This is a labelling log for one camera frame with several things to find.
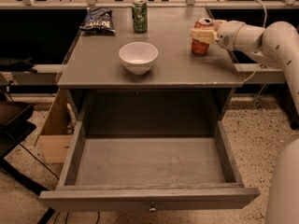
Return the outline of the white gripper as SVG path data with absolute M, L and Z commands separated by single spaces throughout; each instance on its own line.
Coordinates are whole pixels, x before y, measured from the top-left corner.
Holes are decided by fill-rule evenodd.
M 211 29 L 194 28 L 191 30 L 192 39 L 206 44 L 218 40 L 217 44 L 223 49 L 239 50 L 236 40 L 239 30 L 245 25 L 243 21 L 214 20 L 213 25 L 218 34 Z

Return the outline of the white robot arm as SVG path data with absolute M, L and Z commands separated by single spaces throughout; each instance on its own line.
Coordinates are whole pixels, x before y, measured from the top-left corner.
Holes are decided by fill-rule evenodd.
M 295 27 L 277 21 L 256 27 L 243 21 L 213 21 L 194 28 L 191 37 L 227 50 L 241 51 L 256 63 L 280 67 L 299 111 L 299 36 Z M 299 224 L 299 140 L 283 148 L 276 162 L 268 196 L 265 224 Z

